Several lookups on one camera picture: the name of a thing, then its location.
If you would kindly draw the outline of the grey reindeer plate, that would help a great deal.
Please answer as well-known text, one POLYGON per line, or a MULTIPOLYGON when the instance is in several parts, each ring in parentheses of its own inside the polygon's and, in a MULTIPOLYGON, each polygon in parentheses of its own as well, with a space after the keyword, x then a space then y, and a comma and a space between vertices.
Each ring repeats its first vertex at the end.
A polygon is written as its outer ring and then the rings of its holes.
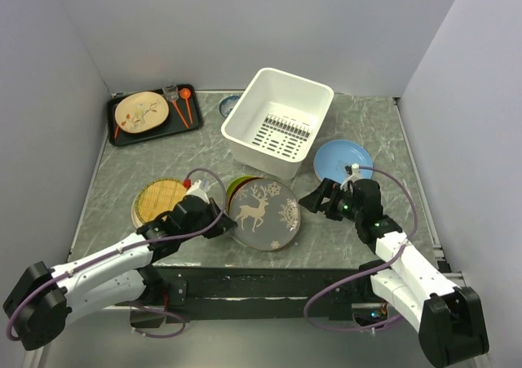
POLYGON ((237 222, 232 238, 257 251, 278 251, 298 234, 301 212, 298 199, 283 183, 258 178, 235 194, 228 215, 237 222))

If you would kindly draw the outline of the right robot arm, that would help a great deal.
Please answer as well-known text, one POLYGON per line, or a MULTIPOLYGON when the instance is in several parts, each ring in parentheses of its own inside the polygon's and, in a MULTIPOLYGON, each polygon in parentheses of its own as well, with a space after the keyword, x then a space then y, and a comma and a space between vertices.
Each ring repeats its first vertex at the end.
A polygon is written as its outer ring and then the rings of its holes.
POLYGON ((386 215, 378 182, 340 184, 323 179, 299 205, 327 219, 354 223, 360 240, 378 260, 357 274, 316 293, 303 312, 328 292, 347 285, 366 301, 391 305, 418 333, 420 347, 434 367, 447 367, 489 351, 482 303, 469 286, 449 280, 417 250, 399 224, 386 215))

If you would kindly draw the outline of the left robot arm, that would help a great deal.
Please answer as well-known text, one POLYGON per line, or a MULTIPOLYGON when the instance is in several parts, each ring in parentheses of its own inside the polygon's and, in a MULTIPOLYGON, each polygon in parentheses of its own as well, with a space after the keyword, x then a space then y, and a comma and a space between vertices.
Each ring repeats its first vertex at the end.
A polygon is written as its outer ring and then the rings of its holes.
POLYGON ((53 267, 37 262, 26 268, 3 304, 7 338, 32 351, 103 308, 152 304, 169 290, 154 263, 194 237, 211 239, 236 226, 213 199, 187 195, 172 211, 106 249, 53 267))

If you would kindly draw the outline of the white plastic bin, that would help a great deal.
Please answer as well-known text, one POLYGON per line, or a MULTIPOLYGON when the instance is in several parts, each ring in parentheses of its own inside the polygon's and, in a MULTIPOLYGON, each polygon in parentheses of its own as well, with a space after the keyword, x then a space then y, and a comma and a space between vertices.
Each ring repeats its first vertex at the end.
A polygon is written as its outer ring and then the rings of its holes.
POLYGON ((290 180, 315 141, 334 98, 331 87, 279 69, 260 69, 221 126, 232 156, 290 180))

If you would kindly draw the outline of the red scalloped plate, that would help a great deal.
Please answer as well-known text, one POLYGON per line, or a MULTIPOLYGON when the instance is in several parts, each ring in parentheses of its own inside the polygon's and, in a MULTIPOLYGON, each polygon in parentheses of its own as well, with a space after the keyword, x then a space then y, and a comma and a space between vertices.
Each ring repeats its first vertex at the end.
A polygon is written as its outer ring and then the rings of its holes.
POLYGON ((233 195, 232 195, 232 199, 233 199, 233 197, 235 196, 235 194, 237 193, 237 191, 238 191, 238 190, 239 190, 239 189, 240 189, 244 184, 247 184, 247 183, 249 183, 249 182, 252 181, 252 180, 257 180, 258 178, 259 178, 258 176, 254 176, 254 178, 252 178, 252 179, 250 179, 250 180, 247 180, 247 181, 243 182, 240 186, 238 186, 238 187, 236 188, 235 192, 234 192, 233 195))

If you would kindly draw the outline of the pink plate under blue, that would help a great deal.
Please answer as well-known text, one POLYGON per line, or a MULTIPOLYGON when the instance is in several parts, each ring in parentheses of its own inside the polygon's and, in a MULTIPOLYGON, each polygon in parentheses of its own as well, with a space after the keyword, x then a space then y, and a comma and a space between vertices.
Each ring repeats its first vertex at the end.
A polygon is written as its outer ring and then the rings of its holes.
POLYGON ((342 176, 339 174, 338 160, 316 155, 313 160, 313 169, 319 181, 329 179, 341 183, 342 176))

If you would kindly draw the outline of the black serving tray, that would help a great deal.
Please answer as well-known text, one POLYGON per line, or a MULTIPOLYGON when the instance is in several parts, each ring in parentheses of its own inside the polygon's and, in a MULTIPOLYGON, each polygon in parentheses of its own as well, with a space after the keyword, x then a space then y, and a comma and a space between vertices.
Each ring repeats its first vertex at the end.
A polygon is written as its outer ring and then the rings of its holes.
POLYGON ((170 114, 168 118, 160 126, 155 127, 150 131, 145 131, 139 134, 129 134, 120 130, 117 138, 114 139, 114 130, 117 125, 114 117, 115 108, 125 98, 123 94, 117 94, 117 97, 114 97, 110 101, 108 101, 105 107, 109 143, 116 147, 125 147, 131 144, 143 143, 145 141, 155 140, 172 135, 181 135, 201 129, 203 127, 203 119, 194 87, 192 86, 192 84, 189 83, 180 83, 177 85, 177 87, 179 90, 181 90, 184 87, 187 87, 192 93, 189 99, 193 117, 192 125, 190 124, 190 121, 188 119, 188 113, 184 99, 181 99, 181 101, 177 101, 177 104, 182 114, 184 115, 185 119, 187 120, 187 123, 190 126, 188 129, 181 122, 173 104, 169 102, 168 105, 170 114))

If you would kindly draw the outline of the small blue patterned dish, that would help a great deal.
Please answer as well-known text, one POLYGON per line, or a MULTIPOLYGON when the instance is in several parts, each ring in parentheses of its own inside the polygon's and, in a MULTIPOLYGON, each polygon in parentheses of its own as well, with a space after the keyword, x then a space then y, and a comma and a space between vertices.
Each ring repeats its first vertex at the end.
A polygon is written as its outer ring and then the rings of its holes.
POLYGON ((228 115, 234 110, 237 102, 239 101, 241 97, 239 95, 230 95, 226 98, 224 98, 219 103, 219 112, 220 114, 226 118, 228 115))

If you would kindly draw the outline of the orange chopstick-like stick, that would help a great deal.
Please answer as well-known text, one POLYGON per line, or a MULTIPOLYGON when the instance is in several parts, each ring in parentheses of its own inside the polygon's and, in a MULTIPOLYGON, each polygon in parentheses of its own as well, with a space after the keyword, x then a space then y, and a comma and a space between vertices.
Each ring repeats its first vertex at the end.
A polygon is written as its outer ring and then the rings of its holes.
POLYGON ((182 114, 178 104, 177 104, 177 100, 172 100, 171 103, 173 104, 174 108, 175 108, 175 111, 176 113, 178 114, 181 122, 184 124, 184 126, 188 129, 190 126, 189 124, 187 123, 187 120, 185 119, 184 115, 182 114))

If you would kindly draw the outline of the orange spoon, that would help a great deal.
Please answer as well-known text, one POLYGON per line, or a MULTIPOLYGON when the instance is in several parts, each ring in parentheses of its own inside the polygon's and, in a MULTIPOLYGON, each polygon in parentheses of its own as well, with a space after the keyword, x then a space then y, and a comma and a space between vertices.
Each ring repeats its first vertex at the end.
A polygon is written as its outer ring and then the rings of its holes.
POLYGON ((189 102, 189 99, 190 99, 192 93, 191 93, 191 91, 187 87, 184 87, 184 88, 182 88, 179 91, 179 95, 185 101, 186 109, 187 109, 187 113, 188 113, 188 119, 190 121, 190 124, 192 125, 193 124, 193 117, 192 117, 191 105, 190 105, 190 102, 189 102))

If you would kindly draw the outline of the beige bird plate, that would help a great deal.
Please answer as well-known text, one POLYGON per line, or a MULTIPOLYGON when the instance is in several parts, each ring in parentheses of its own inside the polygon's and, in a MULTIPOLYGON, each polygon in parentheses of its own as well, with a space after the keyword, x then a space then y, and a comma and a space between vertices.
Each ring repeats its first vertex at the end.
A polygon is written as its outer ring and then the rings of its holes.
POLYGON ((120 130, 139 134, 160 126, 170 110, 162 95, 143 91, 124 98, 115 108, 115 122, 120 130))

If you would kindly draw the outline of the small clear glass cup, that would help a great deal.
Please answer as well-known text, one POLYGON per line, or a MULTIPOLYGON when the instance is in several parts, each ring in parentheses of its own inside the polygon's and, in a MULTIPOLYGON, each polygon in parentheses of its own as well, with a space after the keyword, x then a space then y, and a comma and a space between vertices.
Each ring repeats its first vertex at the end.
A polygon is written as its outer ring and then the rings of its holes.
POLYGON ((179 91, 176 84, 168 83, 166 85, 163 85, 161 89, 163 97, 167 101, 174 103, 179 98, 179 91))

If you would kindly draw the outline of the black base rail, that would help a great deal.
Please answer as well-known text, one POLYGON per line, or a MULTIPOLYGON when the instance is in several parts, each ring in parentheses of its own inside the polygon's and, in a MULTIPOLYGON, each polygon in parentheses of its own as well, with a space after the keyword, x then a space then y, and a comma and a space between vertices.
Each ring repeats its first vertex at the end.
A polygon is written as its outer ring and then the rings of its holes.
POLYGON ((356 273, 349 268, 149 266, 147 288, 136 302, 193 321, 297 318, 316 293, 356 273))

